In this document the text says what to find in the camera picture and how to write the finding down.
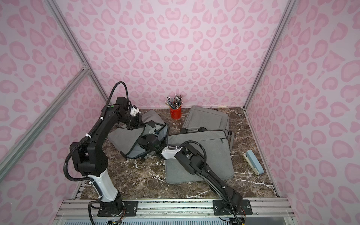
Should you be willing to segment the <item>grey laptop sleeve top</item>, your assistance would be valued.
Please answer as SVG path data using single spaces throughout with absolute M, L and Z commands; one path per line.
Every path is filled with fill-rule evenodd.
M 161 153 L 167 146 L 169 125 L 166 124 L 154 110 L 144 113 L 142 115 L 142 121 L 145 127 L 133 130 L 117 128 L 108 135 L 108 140 L 125 158 L 146 158 L 148 155 L 157 155 L 161 158 Z M 155 134 L 162 141 L 163 150 L 161 152 L 146 152 L 142 137 L 149 134 Z

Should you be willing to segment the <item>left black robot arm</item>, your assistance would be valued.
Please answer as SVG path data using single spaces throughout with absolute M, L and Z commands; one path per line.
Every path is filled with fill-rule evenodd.
M 89 203 L 89 210 L 99 204 L 100 212 L 119 216 L 124 214 L 125 206 L 108 175 L 108 157 L 102 150 L 103 143 L 116 124 L 128 131 L 143 131 L 145 124 L 129 96 L 118 97 L 113 105 L 110 101 L 108 97 L 99 119 L 85 137 L 71 144 L 63 172 L 72 182 L 88 181 L 94 186 L 99 197 Z

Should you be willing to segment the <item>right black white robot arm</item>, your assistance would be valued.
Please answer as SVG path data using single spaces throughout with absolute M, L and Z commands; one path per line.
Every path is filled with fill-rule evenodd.
M 222 131 L 177 135 L 147 135 L 138 142 L 147 153 L 166 160 L 166 180 L 170 184 L 204 180 L 223 201 L 221 211 L 244 215 L 243 197 L 226 184 L 234 176 L 228 139 Z

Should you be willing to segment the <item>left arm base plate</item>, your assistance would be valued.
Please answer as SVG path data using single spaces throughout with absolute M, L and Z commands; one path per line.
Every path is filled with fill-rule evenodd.
M 98 217 L 134 217 L 137 213 L 138 201 L 124 201 L 118 203 L 101 202 Z

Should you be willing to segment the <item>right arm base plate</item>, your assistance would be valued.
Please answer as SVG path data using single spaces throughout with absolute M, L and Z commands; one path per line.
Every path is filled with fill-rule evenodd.
M 215 216 L 232 215 L 231 206 L 228 202 L 217 199 L 213 200 L 212 204 Z M 232 208 L 237 216 L 253 215 L 252 207 L 248 199 L 243 199 L 241 203 L 233 205 Z

